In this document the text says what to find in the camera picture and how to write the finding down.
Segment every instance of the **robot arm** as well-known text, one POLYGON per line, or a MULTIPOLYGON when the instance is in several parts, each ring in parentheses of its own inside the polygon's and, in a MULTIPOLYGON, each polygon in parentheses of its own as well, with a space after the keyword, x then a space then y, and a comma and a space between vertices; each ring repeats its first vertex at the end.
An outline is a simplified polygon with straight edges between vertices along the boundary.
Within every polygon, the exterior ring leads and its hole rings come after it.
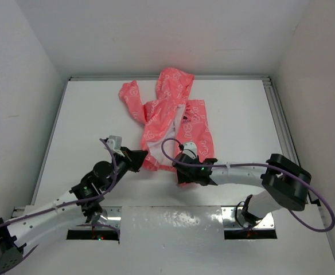
MULTIPOLYGON (((200 162, 197 147, 193 142, 184 143, 181 149, 181 153, 175 158, 177 162, 173 162, 179 184, 195 182, 207 186, 237 183, 265 189, 257 195, 249 195, 245 200, 241 216, 250 225, 256 225, 268 213, 283 207, 293 211, 302 211, 305 208, 307 188, 277 170, 264 170, 254 166, 235 167, 234 164, 219 165, 220 168, 210 167, 217 159, 205 159, 200 162), (195 164, 207 166, 194 167, 195 164)), ((267 163, 310 183, 311 175, 307 171, 280 154, 272 154, 267 163)))
POLYGON ((57 239, 64 239, 69 228, 88 223, 101 213, 100 202, 127 171, 138 172, 147 151, 131 151, 121 147, 121 137, 103 140, 113 151, 113 165, 102 161, 86 174, 81 182, 53 202, 27 215, 10 219, 0 218, 0 272, 16 266, 33 249, 57 239))

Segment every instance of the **beige wall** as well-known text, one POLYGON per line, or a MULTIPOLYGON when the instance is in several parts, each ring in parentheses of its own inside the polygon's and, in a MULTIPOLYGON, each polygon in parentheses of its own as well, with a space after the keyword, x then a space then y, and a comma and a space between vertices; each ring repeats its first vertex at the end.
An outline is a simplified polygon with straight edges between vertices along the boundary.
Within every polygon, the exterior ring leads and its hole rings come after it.
POLYGON ((0 217, 31 202, 63 83, 15 0, 0 1, 0 217))
POLYGON ((301 165, 335 211, 335 0, 311 2, 274 79, 301 165))

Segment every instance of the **white wall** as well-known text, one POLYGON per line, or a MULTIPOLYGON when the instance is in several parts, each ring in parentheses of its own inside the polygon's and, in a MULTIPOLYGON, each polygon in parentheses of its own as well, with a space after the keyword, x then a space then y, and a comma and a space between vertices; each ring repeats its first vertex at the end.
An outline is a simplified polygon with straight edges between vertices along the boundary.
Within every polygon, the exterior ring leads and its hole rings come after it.
POLYGON ((17 0, 63 77, 268 74, 309 0, 17 0))
POLYGON ((0 1, 0 217, 30 203, 64 84, 14 0, 0 1))
POLYGON ((301 165, 335 210, 335 1, 312 1, 275 80, 301 165))

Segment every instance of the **white table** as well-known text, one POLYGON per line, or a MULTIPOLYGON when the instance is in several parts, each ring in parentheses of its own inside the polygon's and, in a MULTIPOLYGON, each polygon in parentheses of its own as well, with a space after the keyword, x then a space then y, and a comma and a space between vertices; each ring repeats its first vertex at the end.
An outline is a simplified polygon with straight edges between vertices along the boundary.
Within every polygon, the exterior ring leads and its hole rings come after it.
MULTIPOLYGON (((118 135, 123 146, 139 149, 143 126, 118 98, 124 82, 68 83, 35 206, 78 184, 98 161, 110 161, 99 138, 118 135)), ((143 103, 155 98, 155 80, 138 85, 143 103)), ((218 159, 264 162, 282 152, 262 80, 196 80, 190 98, 206 102, 218 159)), ((171 172, 129 172, 102 202, 122 206, 120 245, 60 241, 37 249, 10 274, 335 274, 326 234, 307 230, 286 210, 274 213, 278 239, 224 240, 219 206, 261 190, 236 184, 180 188, 171 172)), ((322 226, 314 205, 301 216, 322 226)))

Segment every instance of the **cloth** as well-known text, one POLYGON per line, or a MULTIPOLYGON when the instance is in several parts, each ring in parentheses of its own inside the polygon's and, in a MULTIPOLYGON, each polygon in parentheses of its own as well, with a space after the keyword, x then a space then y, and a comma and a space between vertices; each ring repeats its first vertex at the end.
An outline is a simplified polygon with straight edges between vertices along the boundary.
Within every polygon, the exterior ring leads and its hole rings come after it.
MULTIPOLYGON (((189 100, 194 80, 193 74, 175 68, 164 69, 156 84, 156 97, 142 105, 136 81, 123 84, 119 98, 127 105, 132 117, 145 125, 141 147, 148 150, 143 166, 149 170, 175 171, 172 162, 161 151, 166 138, 176 138, 181 143, 193 141, 199 159, 214 157, 212 136, 208 128, 204 100, 189 100)), ((165 143, 170 156, 179 153, 178 144, 165 143)))

